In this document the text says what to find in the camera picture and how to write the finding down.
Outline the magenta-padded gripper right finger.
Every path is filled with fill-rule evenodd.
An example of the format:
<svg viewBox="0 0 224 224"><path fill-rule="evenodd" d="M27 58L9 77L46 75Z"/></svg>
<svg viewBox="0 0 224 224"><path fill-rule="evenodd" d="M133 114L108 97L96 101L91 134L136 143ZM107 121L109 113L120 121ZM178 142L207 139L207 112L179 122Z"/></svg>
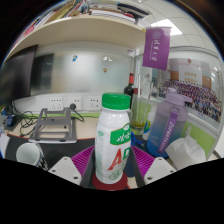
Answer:
<svg viewBox="0 0 224 224"><path fill-rule="evenodd" d="M135 146L132 147L132 162L138 187L153 183L175 172L175 169L164 158L154 158Z"/></svg>

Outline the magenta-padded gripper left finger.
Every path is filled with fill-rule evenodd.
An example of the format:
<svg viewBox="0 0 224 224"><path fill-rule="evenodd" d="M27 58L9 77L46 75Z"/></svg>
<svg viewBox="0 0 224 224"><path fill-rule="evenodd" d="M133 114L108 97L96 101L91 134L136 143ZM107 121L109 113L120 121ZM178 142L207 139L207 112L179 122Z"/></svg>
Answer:
<svg viewBox="0 0 224 224"><path fill-rule="evenodd" d="M91 146L73 157L61 158L49 173L87 188L91 182L94 168L94 147Z"/></svg>

